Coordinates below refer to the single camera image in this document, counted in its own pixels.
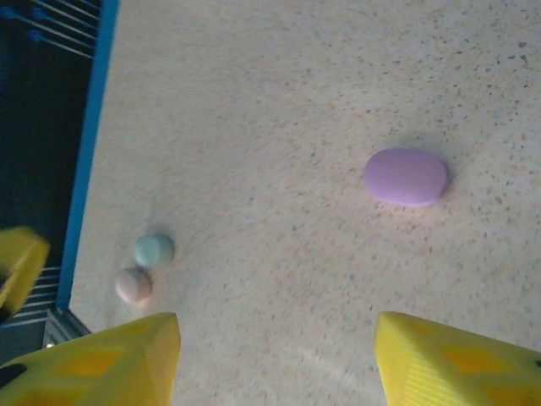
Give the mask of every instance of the blue edge trim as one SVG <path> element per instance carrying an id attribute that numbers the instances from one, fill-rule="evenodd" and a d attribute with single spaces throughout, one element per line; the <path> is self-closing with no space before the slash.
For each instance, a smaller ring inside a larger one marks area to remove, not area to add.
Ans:
<path id="1" fill-rule="evenodd" d="M 102 3 L 96 52 L 90 73 L 90 86 L 86 101 L 85 121 L 79 146 L 79 158 L 75 168 L 74 189 L 69 209 L 68 227 L 64 243 L 60 283 L 57 293 L 57 308 L 67 309 L 74 283 L 75 262 L 79 248 L 79 237 L 85 214 L 85 202 L 90 182 L 92 158 L 96 145 L 101 104 L 107 82 L 109 57 L 117 21 L 118 0 L 104 0 Z"/>

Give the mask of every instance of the yellow object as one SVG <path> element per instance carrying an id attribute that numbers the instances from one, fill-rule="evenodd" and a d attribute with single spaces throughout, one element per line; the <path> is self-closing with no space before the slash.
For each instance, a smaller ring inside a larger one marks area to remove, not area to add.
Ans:
<path id="1" fill-rule="evenodd" d="M 25 304 L 49 254 L 49 244 L 25 227 L 0 232 L 0 322 Z"/>
<path id="2" fill-rule="evenodd" d="M 389 406 L 541 406 L 541 353 L 395 312 L 375 355 Z"/>
<path id="3" fill-rule="evenodd" d="M 180 356 L 174 313 L 158 313 L 8 362 L 28 370 L 0 406 L 167 406 Z"/>

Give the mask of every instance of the speckled countertop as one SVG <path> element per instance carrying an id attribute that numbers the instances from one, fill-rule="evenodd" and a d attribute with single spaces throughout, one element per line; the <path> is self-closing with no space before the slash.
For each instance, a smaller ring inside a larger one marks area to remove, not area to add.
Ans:
<path id="1" fill-rule="evenodd" d="M 384 404 L 376 316 L 541 349 L 538 0 L 124 2 L 71 308 L 93 330 L 162 310 L 173 405 Z M 378 150 L 452 173 L 377 203 Z M 155 294 L 112 291 L 148 230 Z"/>

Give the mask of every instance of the purple eraser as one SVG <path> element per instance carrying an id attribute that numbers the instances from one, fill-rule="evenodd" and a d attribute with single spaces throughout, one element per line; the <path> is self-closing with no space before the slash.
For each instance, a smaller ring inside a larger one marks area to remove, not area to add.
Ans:
<path id="1" fill-rule="evenodd" d="M 428 206 L 447 185 L 447 169 L 436 156 L 420 150 L 389 149 L 372 156 L 364 182 L 376 198 L 400 206 Z"/>

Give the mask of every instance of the purple oval object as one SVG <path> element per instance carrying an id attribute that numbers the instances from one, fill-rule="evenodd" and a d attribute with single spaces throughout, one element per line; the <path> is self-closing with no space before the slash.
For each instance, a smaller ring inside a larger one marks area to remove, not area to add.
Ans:
<path id="1" fill-rule="evenodd" d="M 443 194 L 447 169 L 428 152 L 389 149 L 370 158 L 364 169 L 364 182 L 380 200 L 400 206 L 428 206 Z"/>

